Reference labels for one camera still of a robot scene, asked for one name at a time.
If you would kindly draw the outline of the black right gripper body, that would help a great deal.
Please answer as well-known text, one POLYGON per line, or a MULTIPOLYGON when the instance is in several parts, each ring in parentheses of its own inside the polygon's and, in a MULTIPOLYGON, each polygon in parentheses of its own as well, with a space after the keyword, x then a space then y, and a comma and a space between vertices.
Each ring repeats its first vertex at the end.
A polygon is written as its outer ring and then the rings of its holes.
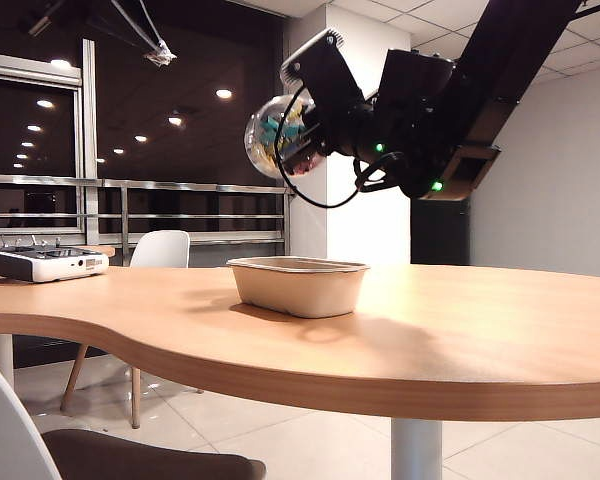
POLYGON ((370 103, 356 103, 330 116, 317 109, 324 127, 321 131, 309 131, 309 138, 322 155, 336 152, 356 158, 378 158, 385 152, 385 138, 370 103))

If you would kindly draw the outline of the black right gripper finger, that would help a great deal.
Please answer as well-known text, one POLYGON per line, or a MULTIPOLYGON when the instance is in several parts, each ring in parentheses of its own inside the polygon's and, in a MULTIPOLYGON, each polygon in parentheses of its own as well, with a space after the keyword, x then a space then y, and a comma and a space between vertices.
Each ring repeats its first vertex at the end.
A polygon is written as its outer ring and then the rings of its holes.
POLYGON ((320 111, 312 102, 301 107, 301 120, 305 131, 321 131, 324 127, 320 111))
POLYGON ((307 174, 326 159, 311 143, 289 144, 282 149, 282 165, 287 174, 307 174))

